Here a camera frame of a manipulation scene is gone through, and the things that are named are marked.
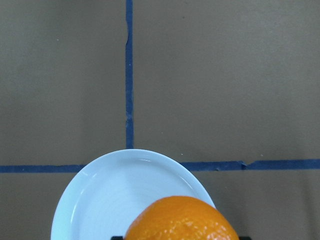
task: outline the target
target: white plate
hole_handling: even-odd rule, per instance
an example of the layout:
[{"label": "white plate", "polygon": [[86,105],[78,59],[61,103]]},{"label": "white plate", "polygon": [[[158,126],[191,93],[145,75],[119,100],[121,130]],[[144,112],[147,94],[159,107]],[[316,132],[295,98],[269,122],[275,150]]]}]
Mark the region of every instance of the white plate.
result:
[{"label": "white plate", "polygon": [[85,166],[65,189],[51,240],[124,236],[147,206],[174,195],[192,196],[214,207],[201,183],[171,158],[141,149],[108,153]]}]

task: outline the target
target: orange dimple texture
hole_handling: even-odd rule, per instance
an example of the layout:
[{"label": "orange dimple texture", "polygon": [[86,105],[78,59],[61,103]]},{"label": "orange dimple texture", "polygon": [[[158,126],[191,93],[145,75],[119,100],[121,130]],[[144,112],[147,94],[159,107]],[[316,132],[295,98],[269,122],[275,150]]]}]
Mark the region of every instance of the orange dimple texture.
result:
[{"label": "orange dimple texture", "polygon": [[190,196],[162,198],[131,224],[125,240],[239,240],[224,216]]}]

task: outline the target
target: blue tape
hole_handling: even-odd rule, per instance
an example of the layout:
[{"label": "blue tape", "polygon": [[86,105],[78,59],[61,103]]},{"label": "blue tape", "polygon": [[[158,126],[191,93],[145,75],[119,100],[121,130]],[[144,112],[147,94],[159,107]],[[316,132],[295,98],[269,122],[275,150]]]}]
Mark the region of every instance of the blue tape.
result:
[{"label": "blue tape", "polygon": [[[246,165],[243,161],[182,162],[186,169],[196,171],[258,171],[320,169],[320,159],[259,160]],[[1,173],[77,173],[86,165],[3,165]]]},{"label": "blue tape", "polygon": [[125,145],[134,148],[133,98],[133,1],[126,0],[125,19],[128,37],[125,44]]},{"label": "blue tape", "polygon": [[78,173],[86,165],[9,165],[0,166],[0,173]]},{"label": "blue tape", "polygon": [[189,171],[320,169],[320,159],[258,160],[250,164],[245,164],[243,161],[182,162],[181,164]]}]

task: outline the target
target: brown cardboard surface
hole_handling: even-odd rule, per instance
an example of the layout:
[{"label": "brown cardboard surface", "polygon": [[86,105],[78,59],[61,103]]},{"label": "brown cardboard surface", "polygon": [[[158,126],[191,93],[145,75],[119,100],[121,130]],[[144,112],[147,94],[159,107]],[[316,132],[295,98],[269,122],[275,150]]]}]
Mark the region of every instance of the brown cardboard surface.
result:
[{"label": "brown cardboard surface", "polygon": [[58,201],[74,175],[0,174],[1,239],[50,239]]},{"label": "brown cardboard surface", "polygon": [[318,158],[319,10],[134,1],[135,147],[179,162]]},{"label": "brown cardboard surface", "polygon": [[1,1],[0,165],[126,147],[125,1]]},{"label": "brown cardboard surface", "polygon": [[193,172],[217,209],[253,240],[320,238],[320,171]]}]

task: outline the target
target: black object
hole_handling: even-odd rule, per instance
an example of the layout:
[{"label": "black object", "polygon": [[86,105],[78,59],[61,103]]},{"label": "black object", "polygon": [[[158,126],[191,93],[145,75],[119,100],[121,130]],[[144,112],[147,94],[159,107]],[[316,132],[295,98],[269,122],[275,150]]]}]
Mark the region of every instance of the black object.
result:
[{"label": "black object", "polygon": [[[110,240],[124,240],[122,236],[112,236]],[[240,236],[239,240],[252,240],[249,236]]]}]

